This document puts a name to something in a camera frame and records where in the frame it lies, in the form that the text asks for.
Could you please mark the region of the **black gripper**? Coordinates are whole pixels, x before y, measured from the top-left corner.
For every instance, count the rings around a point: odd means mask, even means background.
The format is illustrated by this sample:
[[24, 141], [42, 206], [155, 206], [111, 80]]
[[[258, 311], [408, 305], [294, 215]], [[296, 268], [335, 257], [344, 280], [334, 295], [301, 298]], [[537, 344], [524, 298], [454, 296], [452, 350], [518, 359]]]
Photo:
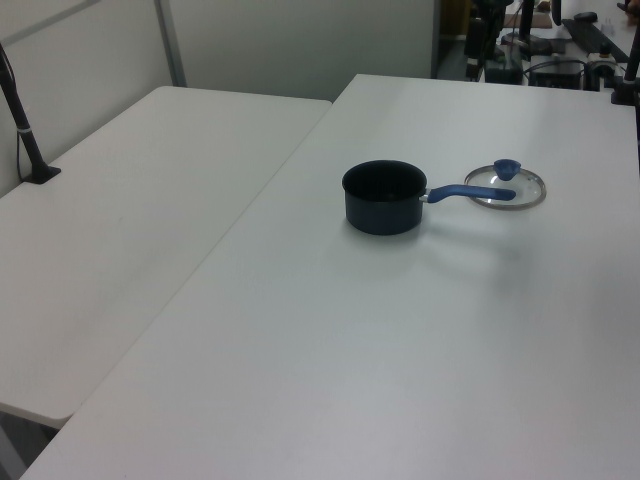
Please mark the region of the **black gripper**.
[[479, 61], [472, 57], [484, 57], [486, 51], [488, 32], [488, 22], [483, 18], [471, 18], [469, 20], [464, 54], [467, 58], [467, 78], [470, 81], [486, 81], [487, 80], [487, 59], [482, 58]]

